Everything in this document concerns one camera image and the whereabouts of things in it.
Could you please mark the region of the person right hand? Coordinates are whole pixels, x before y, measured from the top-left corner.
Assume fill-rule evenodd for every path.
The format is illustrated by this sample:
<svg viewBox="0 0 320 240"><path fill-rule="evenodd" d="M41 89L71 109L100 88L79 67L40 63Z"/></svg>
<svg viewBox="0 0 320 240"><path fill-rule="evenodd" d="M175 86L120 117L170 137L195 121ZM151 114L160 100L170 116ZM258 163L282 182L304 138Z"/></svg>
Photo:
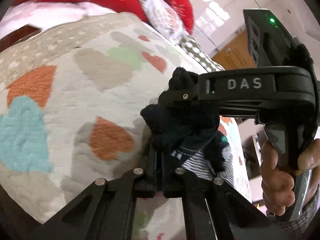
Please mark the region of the person right hand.
<svg viewBox="0 0 320 240"><path fill-rule="evenodd" d="M295 202L294 179L291 174L277 168L278 154L268 141L263 145L261 157L261 187L265 205L270 212L282 216L286 208ZM312 177L304 205L316 194L319 186L319 139L315 139L299 156L298 170L295 174L300 175L309 170L312 171Z"/></svg>

